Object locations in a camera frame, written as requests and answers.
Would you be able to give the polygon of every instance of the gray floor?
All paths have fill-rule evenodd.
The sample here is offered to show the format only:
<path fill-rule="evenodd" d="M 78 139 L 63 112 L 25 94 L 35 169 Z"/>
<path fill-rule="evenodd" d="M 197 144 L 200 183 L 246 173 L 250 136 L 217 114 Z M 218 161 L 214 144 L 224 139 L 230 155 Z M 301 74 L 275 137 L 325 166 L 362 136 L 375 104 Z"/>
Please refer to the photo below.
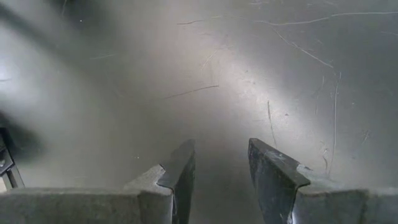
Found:
<path fill-rule="evenodd" d="M 120 187 L 188 138 L 191 223 L 262 223 L 249 138 L 398 187 L 398 1 L 0 2 L 0 110 L 27 187 Z"/>

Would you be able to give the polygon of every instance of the scratched metal surface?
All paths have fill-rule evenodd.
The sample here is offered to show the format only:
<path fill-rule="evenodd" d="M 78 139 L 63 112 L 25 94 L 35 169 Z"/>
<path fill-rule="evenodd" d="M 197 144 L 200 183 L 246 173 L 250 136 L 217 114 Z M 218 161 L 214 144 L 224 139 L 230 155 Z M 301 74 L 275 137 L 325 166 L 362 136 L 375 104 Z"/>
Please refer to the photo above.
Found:
<path fill-rule="evenodd" d="M 1 1 L 0 102 L 28 187 L 120 187 L 197 140 L 192 223 L 262 223 L 259 138 L 398 187 L 398 2 Z"/>

